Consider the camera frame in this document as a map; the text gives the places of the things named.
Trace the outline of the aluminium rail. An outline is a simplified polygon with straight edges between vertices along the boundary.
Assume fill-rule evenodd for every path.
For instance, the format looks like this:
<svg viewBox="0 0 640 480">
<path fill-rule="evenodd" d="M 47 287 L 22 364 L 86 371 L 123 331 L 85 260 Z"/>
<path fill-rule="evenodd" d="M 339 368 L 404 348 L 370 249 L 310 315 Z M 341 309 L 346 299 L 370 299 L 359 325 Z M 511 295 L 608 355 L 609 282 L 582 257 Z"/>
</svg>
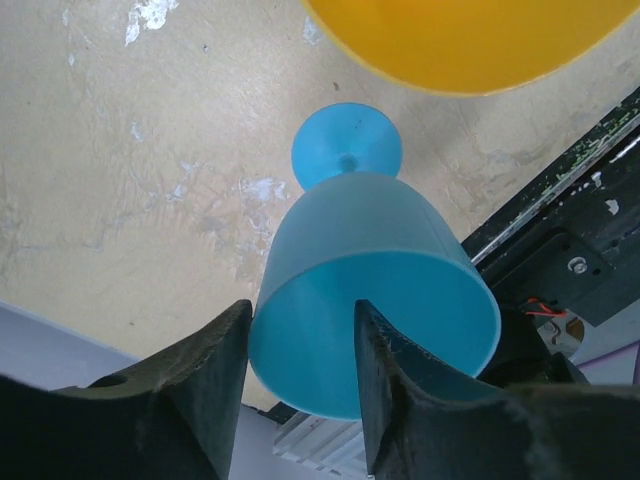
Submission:
<svg viewBox="0 0 640 480">
<path fill-rule="evenodd" d="M 296 413 L 277 430 L 273 453 L 338 479 L 368 478 L 360 422 Z"/>
</svg>

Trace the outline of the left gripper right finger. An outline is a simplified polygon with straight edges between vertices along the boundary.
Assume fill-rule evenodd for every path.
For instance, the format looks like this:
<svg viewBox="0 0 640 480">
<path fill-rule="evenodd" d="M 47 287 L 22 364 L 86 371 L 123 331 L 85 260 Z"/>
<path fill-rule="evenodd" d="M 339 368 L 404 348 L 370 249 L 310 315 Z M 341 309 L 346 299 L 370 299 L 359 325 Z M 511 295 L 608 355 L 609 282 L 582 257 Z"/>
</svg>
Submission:
<svg viewBox="0 0 640 480">
<path fill-rule="evenodd" d="M 368 473 L 377 479 L 635 479 L 639 390 L 595 386 L 560 354 L 545 381 L 505 389 L 409 340 L 368 301 L 354 310 Z"/>
</svg>

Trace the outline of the orange wine glass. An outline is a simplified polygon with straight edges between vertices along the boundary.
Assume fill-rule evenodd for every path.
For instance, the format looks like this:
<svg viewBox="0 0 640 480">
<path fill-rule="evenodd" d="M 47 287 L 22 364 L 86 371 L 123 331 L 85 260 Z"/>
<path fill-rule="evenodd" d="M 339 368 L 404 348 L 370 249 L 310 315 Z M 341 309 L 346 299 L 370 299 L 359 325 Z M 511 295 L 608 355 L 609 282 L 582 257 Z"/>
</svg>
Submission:
<svg viewBox="0 0 640 480">
<path fill-rule="evenodd" d="M 477 96 L 544 77 L 639 10 L 619 1 L 307 1 L 363 66 L 429 93 Z"/>
</svg>

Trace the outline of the black base frame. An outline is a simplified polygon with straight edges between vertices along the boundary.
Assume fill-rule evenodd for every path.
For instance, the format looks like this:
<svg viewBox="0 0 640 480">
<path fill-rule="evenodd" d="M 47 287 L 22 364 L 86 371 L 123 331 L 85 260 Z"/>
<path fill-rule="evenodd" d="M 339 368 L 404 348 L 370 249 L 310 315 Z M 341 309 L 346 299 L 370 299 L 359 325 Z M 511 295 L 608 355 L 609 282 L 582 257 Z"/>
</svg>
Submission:
<svg viewBox="0 0 640 480">
<path fill-rule="evenodd" d="M 503 333 L 483 381 L 548 378 L 566 326 L 639 298 L 639 93 L 633 91 L 463 242 Z"/>
</svg>

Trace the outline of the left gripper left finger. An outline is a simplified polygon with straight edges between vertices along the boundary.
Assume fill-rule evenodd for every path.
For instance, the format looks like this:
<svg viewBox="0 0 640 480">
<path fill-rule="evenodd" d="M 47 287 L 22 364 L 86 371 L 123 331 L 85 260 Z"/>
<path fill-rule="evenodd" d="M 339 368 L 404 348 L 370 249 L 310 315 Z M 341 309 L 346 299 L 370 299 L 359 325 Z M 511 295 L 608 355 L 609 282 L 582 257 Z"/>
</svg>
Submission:
<svg viewBox="0 0 640 480">
<path fill-rule="evenodd" d="M 225 479 L 252 304 L 86 388 L 1 379 L 4 479 Z"/>
</svg>

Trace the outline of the blue plastic wine glass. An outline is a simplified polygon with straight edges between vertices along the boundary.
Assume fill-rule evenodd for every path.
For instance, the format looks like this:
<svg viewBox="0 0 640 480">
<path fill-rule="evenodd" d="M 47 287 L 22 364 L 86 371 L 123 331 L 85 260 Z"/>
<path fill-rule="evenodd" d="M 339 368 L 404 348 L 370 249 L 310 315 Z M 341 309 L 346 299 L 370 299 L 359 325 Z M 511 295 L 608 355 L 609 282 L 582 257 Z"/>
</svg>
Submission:
<svg viewBox="0 0 640 480">
<path fill-rule="evenodd" d="M 249 337 L 261 383 L 302 412 L 357 420 L 359 300 L 478 376 L 499 343 L 498 304 L 436 208 L 398 179 L 394 123 L 360 103 L 324 107 L 297 131 L 291 159 L 303 194 L 273 238 Z"/>
</svg>

